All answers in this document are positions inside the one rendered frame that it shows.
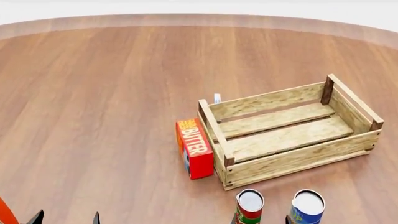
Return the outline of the blue labelled can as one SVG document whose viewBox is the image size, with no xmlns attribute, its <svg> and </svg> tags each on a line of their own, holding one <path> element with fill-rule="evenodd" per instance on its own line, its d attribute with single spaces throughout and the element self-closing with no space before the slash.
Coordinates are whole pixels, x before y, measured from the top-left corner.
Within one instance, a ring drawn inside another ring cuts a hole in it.
<svg viewBox="0 0 398 224">
<path fill-rule="evenodd" d="M 291 224 L 320 224 L 325 201 L 314 190 L 299 190 L 292 199 L 292 207 L 288 214 Z"/>
</svg>

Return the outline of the red green tomato sauce can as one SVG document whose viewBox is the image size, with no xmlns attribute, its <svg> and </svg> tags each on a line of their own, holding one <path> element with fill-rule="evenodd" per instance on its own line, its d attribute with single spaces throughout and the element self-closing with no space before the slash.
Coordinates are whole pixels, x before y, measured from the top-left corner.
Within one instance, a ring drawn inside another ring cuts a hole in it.
<svg viewBox="0 0 398 224">
<path fill-rule="evenodd" d="M 260 224 L 264 197 L 254 189 L 242 190 L 236 196 L 236 223 Z"/>
</svg>

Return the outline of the wooden slatted crate tray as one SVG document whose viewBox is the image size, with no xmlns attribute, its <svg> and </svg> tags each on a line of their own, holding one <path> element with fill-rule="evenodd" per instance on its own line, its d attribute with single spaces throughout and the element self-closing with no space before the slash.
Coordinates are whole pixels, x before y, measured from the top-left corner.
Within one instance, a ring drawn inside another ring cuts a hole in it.
<svg viewBox="0 0 398 224">
<path fill-rule="evenodd" d="M 225 190 L 369 154 L 384 120 L 330 74 L 218 104 L 198 102 Z"/>
</svg>

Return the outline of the red butter box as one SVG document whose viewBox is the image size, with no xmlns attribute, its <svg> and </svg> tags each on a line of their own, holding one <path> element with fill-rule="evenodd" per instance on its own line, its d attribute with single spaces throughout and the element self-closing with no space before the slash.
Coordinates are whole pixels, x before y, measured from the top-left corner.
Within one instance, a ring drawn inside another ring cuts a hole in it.
<svg viewBox="0 0 398 224">
<path fill-rule="evenodd" d="M 213 175 L 213 151 L 198 117 L 175 123 L 176 138 L 190 179 Z"/>
</svg>

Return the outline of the orange curved object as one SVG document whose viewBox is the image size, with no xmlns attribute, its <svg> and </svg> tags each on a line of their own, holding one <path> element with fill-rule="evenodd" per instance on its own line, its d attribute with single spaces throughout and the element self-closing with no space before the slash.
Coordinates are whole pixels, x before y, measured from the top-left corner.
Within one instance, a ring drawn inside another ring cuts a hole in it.
<svg viewBox="0 0 398 224">
<path fill-rule="evenodd" d="M 0 224 L 19 224 L 11 209 L 0 197 Z"/>
</svg>

